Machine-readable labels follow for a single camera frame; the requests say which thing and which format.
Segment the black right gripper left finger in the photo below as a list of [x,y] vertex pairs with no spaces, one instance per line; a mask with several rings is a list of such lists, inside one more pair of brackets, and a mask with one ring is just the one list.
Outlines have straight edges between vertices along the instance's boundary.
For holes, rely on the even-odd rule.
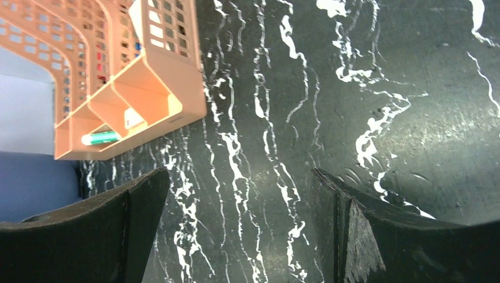
[[2,282],[141,282],[165,206],[158,168],[75,204],[1,223]]

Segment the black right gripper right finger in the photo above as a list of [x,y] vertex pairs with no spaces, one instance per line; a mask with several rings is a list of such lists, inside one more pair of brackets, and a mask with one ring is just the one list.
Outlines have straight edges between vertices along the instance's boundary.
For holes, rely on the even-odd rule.
[[498,282],[499,222],[419,216],[311,171],[310,209],[325,282]]

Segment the peach plastic desk organizer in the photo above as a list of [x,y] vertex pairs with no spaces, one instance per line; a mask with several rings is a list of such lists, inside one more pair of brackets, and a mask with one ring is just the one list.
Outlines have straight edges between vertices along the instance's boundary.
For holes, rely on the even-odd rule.
[[[206,116],[195,1],[2,1],[1,45],[54,80],[54,157],[107,160]],[[133,108],[144,123],[124,128]],[[115,131],[112,143],[85,134]]]

